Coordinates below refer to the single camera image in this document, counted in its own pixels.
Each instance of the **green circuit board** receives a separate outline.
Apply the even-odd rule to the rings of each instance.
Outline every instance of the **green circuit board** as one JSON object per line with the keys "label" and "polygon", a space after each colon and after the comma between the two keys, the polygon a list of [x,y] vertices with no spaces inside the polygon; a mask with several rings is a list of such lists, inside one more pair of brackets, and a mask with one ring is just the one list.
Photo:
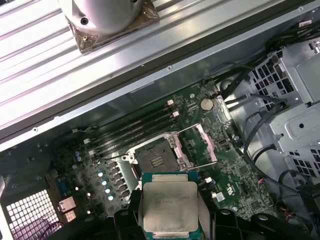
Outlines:
{"label": "green circuit board", "polygon": [[[205,99],[209,99],[212,102],[212,107],[209,106],[210,110],[204,110],[202,107],[202,101]],[[156,124],[156,122],[153,123],[150,120],[149,122],[146,121],[141,128],[142,130],[146,128],[146,130],[141,135],[136,135],[133,138],[134,140],[126,137],[133,133],[128,134],[125,129],[123,130],[123,135],[119,136],[122,133],[123,126],[133,126],[133,122],[139,117],[148,119],[148,114],[153,116],[151,114],[152,111],[165,106],[171,100],[173,105],[170,106],[170,109],[178,112],[178,116],[172,124]],[[199,131],[193,127],[196,124],[201,124],[204,132],[213,140],[214,153],[217,158],[217,163],[214,165],[203,166],[210,164],[212,160],[207,150],[207,143]],[[141,129],[137,128],[135,133],[141,132]],[[115,130],[118,132],[117,136],[112,133]],[[224,100],[219,96],[214,84],[208,84],[206,88],[200,84],[185,88],[117,121],[102,126],[94,132],[85,134],[77,141],[71,142],[63,148],[56,149],[54,155],[59,176],[63,178],[65,185],[69,188],[64,195],[75,196],[76,201],[82,206],[83,213],[90,209],[96,215],[105,218],[112,212],[124,207],[129,200],[128,196],[123,197],[121,192],[118,191],[116,182],[119,179],[114,179],[115,174],[110,172],[109,164],[116,163],[117,167],[121,166],[119,170],[121,179],[125,180],[125,184],[130,191],[138,184],[139,174],[134,176],[131,169],[136,169],[136,165],[124,162],[121,157],[105,161],[105,157],[101,157],[103,146],[98,144],[99,139],[106,136],[115,136],[114,139],[112,137],[109,138],[110,141],[118,144],[113,148],[116,149],[116,152],[108,155],[108,157],[113,157],[120,156],[137,144],[160,134],[179,131],[183,131],[179,134],[182,150],[189,161],[193,163],[194,170],[198,171],[200,176],[212,179],[211,182],[205,182],[205,178],[202,178],[199,179],[199,183],[205,185],[211,191],[212,201],[218,208],[233,210],[244,219],[249,219],[251,215],[256,213],[275,214],[272,208],[272,199],[264,186],[261,186],[260,195],[258,194],[258,176],[242,158],[240,149],[243,143],[238,137],[241,134],[238,133],[229,110]],[[84,139],[87,138],[94,139],[94,141],[84,143]],[[143,154],[141,153],[143,151],[150,152],[157,144],[164,143],[163,141],[149,143],[149,145],[137,149],[137,154]],[[88,154],[92,150],[96,153],[93,158]],[[77,161],[75,152],[80,153],[81,161]],[[142,156],[146,158],[150,155],[152,153],[143,154]],[[102,178],[98,176],[101,171],[105,173],[104,178],[108,181],[107,186],[112,188],[110,193],[114,196],[112,202],[108,201],[108,195],[105,194],[107,186],[101,185]],[[81,186],[81,190],[75,192],[75,186]]]}

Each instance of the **black cable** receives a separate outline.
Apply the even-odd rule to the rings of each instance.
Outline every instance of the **black cable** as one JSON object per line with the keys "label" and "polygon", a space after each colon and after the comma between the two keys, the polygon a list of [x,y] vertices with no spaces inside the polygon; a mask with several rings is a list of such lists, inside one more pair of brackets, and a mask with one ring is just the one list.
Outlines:
{"label": "black cable", "polygon": [[279,51],[281,48],[287,45],[308,41],[318,37],[320,37],[320,22],[315,22],[303,27],[289,28],[278,36],[275,36],[267,41],[265,44],[265,50],[254,57],[253,60],[245,64],[245,66],[249,68],[244,69],[243,67],[235,67],[234,69],[230,70],[230,72],[225,72],[219,76],[216,76],[210,79],[210,81],[214,81],[217,84],[229,77],[238,75],[221,94],[223,99],[227,99],[227,97],[229,97],[236,90],[246,76],[267,58],[268,53]]}
{"label": "black cable", "polygon": [[[286,176],[287,174],[296,174],[296,175],[299,175],[299,176],[303,177],[304,180],[305,180],[308,184],[313,185],[313,182],[312,182],[312,181],[310,180],[310,178],[308,178],[306,175],[304,175],[303,173],[301,173],[301,172],[299,172],[299,171],[291,170],[291,169],[285,170],[284,172],[282,172],[282,173],[280,174],[279,180],[278,180],[278,182],[279,182],[280,184],[283,184],[283,183],[284,183],[284,179],[285,179],[285,176]],[[282,190],[281,188],[279,188],[279,198],[278,198],[279,200],[282,199],[282,195],[283,195],[283,190]]]}
{"label": "black cable", "polygon": [[265,174],[260,168],[256,166],[256,164],[251,160],[248,154],[248,148],[250,143],[252,142],[253,138],[257,134],[258,130],[261,128],[261,126],[266,123],[267,121],[271,120],[276,113],[278,113],[283,108],[282,103],[278,103],[274,105],[274,107],[266,113],[261,120],[256,124],[256,126],[252,129],[252,131],[249,133],[245,143],[244,143],[244,149],[243,149],[243,158],[246,161],[247,164],[249,164],[254,170],[257,171],[266,181],[269,181],[270,183],[273,183],[274,185],[277,185],[278,187],[284,188],[292,193],[297,194],[298,192],[295,189],[292,189],[291,187],[288,187],[286,185],[283,185],[279,183],[278,181],[274,180],[273,178],[269,177],[267,174]]}
{"label": "black cable", "polygon": [[259,159],[259,157],[265,153],[266,151],[269,151],[269,150],[277,150],[276,146],[274,144],[271,144],[270,146],[267,146],[263,149],[261,149],[256,155],[255,157],[253,158],[253,162],[254,163],[257,163],[257,160]]}
{"label": "black cable", "polygon": [[64,224],[60,221],[53,222],[44,230],[44,232],[40,235],[40,237],[38,239],[39,240],[45,239],[44,236],[46,235],[46,232],[48,232],[50,229],[54,228],[56,224],[59,224],[62,227],[64,226]]}
{"label": "black cable", "polygon": [[240,102],[242,100],[245,100],[245,99],[248,99],[248,97],[246,95],[243,95],[243,96],[240,96],[240,97],[238,97],[236,99],[233,99],[233,100],[230,100],[230,101],[225,101],[224,103],[226,105],[235,104],[235,103],[238,103],[238,102]]}
{"label": "black cable", "polygon": [[262,112],[257,111],[257,112],[254,112],[253,114],[251,114],[250,116],[248,116],[243,122],[243,134],[246,135],[247,123],[249,122],[249,120],[251,118],[253,118],[256,115],[260,115],[260,118],[262,118],[265,114],[266,114],[266,111],[262,111]]}
{"label": "black cable", "polygon": [[274,98],[274,97],[270,97],[270,96],[265,96],[265,95],[260,95],[260,94],[256,94],[256,93],[252,93],[250,94],[249,97],[247,97],[247,95],[243,95],[243,96],[240,96],[236,99],[233,99],[233,100],[230,100],[230,101],[226,101],[224,102],[226,105],[229,105],[229,104],[235,104],[235,103],[238,103],[242,100],[245,100],[245,99],[248,99],[250,97],[256,97],[256,98],[260,98],[262,100],[266,100],[268,102],[272,102],[272,103],[276,103],[276,102],[280,102],[281,100],[278,99],[278,98]]}

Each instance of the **chip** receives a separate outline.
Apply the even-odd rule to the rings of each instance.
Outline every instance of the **chip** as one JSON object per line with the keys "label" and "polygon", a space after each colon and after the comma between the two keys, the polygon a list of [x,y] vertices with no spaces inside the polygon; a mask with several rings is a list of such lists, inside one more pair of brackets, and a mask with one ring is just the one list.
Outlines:
{"label": "chip", "polygon": [[167,140],[151,144],[152,147],[139,149],[136,159],[143,173],[175,172],[180,170],[176,156]]}
{"label": "chip", "polygon": [[239,172],[241,175],[245,175],[246,173],[248,173],[248,168],[246,166],[242,166],[239,168]]}
{"label": "chip", "polygon": [[259,202],[258,202],[258,201],[252,202],[252,203],[251,203],[251,208],[252,208],[253,210],[256,210],[256,209],[260,208]]}

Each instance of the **motherboard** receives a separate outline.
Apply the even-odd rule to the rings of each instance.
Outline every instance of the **motherboard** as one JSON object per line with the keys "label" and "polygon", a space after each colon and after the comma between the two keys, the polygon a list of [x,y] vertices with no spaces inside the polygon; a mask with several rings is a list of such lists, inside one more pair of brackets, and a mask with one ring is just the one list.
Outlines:
{"label": "motherboard", "polygon": [[274,215],[263,181],[242,157],[243,142],[214,84],[192,85],[54,150],[56,188],[76,214],[105,218],[126,207],[145,172],[199,174],[218,208],[249,219]]}

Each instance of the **ribbed metal surface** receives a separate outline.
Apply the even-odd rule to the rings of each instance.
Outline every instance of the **ribbed metal surface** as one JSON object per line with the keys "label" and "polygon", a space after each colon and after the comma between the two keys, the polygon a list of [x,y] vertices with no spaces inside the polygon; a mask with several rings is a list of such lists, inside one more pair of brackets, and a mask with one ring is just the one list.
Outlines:
{"label": "ribbed metal surface", "polygon": [[156,0],[160,22],[81,55],[56,0],[0,7],[0,130],[283,0]]}

